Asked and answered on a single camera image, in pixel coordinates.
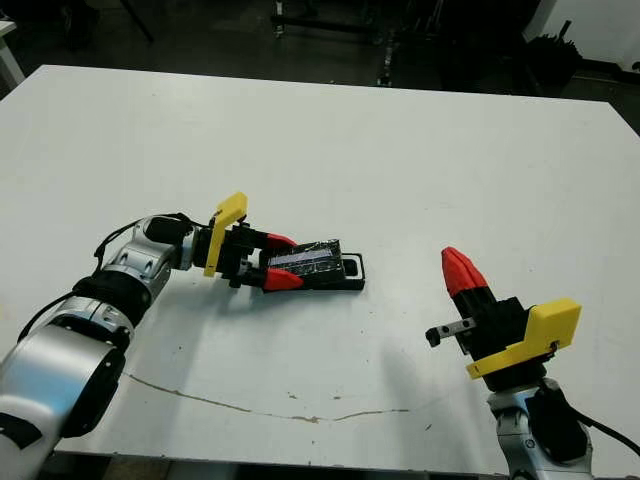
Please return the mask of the left gripper, yellow mount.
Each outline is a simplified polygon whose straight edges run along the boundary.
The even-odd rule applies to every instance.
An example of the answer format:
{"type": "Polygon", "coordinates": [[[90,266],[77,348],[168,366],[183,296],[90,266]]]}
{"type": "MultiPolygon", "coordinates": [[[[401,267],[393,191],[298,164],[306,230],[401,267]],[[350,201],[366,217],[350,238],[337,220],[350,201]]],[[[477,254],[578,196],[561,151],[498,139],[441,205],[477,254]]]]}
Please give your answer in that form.
{"type": "Polygon", "coordinates": [[[198,227],[193,243],[192,264],[213,277],[220,274],[229,286],[246,285],[264,291],[299,289],[304,280],[287,270],[255,266],[249,256],[256,249],[283,249],[297,246],[284,235],[254,230],[245,222],[248,197],[237,192],[221,201],[205,226],[198,227]]]}

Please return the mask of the right gripper, yellow mount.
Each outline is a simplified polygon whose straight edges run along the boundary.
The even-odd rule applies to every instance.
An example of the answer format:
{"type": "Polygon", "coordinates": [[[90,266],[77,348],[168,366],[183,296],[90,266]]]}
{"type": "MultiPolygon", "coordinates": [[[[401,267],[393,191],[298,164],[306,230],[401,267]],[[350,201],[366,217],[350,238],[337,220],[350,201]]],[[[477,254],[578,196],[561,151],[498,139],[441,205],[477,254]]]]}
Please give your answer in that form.
{"type": "Polygon", "coordinates": [[[425,332],[431,347],[457,340],[473,362],[467,372],[497,393],[533,385],[546,375],[544,363],[569,346],[582,306],[569,298],[524,308],[518,298],[496,300],[484,275],[454,247],[441,252],[447,292],[461,319],[425,332]]]}

